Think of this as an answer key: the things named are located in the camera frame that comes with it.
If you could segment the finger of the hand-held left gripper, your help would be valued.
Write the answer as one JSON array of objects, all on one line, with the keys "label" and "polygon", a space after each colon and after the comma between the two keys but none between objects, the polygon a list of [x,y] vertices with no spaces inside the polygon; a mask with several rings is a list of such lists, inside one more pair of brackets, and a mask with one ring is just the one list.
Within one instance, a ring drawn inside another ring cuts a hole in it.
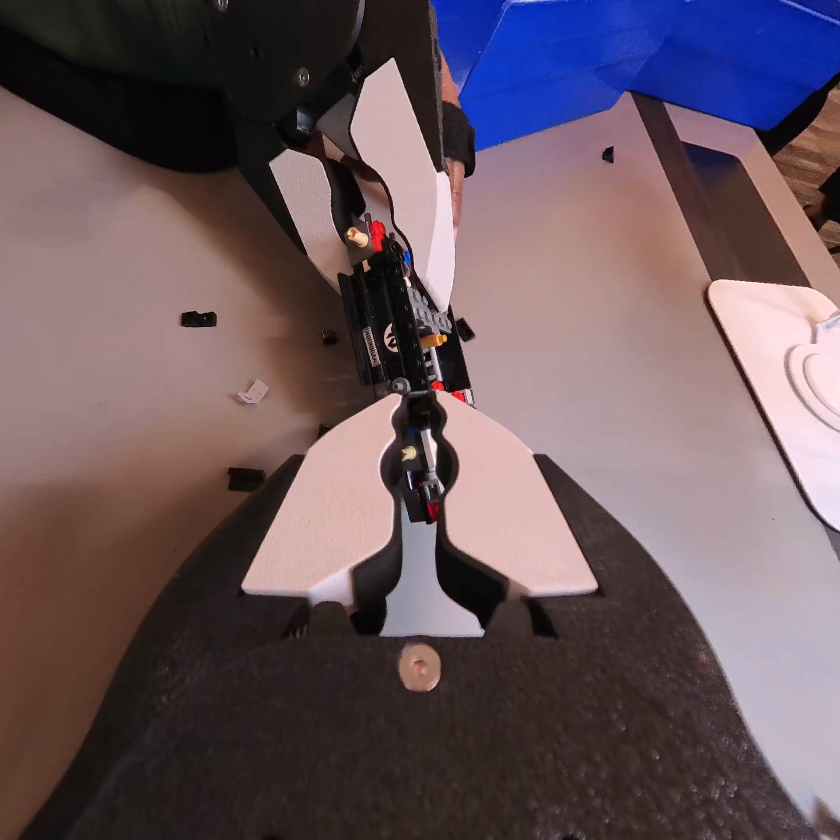
[{"label": "finger of the hand-held left gripper", "polygon": [[305,255],[340,291],[339,275],[351,273],[345,235],[365,213],[354,174],[340,162],[292,149],[279,154],[269,168]]},{"label": "finger of the hand-held left gripper", "polygon": [[436,170],[394,58],[362,82],[350,139],[384,184],[415,273],[435,307],[447,310],[455,279],[449,179]]}]

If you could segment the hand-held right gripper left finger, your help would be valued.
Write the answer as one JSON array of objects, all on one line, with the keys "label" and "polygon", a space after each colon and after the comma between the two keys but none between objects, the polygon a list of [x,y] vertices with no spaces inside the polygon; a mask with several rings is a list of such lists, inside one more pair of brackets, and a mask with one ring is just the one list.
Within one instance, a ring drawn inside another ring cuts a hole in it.
[{"label": "hand-held right gripper left finger", "polygon": [[403,399],[389,395],[313,444],[242,592],[337,606],[357,633],[380,634],[403,570],[402,436]]}]

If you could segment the white book stand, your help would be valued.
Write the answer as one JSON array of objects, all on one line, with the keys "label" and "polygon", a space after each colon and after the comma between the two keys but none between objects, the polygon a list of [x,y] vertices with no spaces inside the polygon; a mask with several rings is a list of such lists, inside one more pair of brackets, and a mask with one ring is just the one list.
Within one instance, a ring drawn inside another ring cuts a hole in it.
[{"label": "white book stand", "polygon": [[838,531],[838,303],[745,280],[712,281],[707,300],[803,498]]}]

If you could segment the lego car model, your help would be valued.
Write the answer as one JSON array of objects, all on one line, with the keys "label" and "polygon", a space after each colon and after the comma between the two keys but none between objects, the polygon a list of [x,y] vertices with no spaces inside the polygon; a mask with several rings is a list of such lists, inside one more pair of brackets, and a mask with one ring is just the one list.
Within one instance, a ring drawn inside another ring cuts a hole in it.
[{"label": "lego car model", "polygon": [[408,248],[366,213],[346,231],[351,273],[339,275],[360,380],[374,398],[399,396],[402,499],[410,521],[434,523],[445,486],[437,474],[432,394],[475,406],[451,309],[438,310],[417,277]]}]

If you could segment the blue plastic bin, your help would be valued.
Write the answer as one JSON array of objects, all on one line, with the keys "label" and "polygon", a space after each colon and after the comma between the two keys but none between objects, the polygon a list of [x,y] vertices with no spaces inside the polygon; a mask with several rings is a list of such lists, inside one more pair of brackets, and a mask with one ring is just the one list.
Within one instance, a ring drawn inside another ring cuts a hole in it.
[{"label": "blue plastic bin", "polygon": [[665,36],[669,2],[435,1],[478,150],[610,109]]},{"label": "blue plastic bin", "polygon": [[768,130],[838,69],[838,2],[665,2],[654,46],[627,88]]}]

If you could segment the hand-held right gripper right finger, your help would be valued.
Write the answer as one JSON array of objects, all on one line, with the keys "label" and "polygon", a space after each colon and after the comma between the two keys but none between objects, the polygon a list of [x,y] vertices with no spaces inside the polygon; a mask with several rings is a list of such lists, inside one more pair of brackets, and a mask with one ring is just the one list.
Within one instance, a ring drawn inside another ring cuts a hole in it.
[{"label": "hand-held right gripper right finger", "polygon": [[543,600],[593,595],[599,584],[542,461],[456,396],[437,392],[436,407],[437,581],[487,634],[554,634]]}]

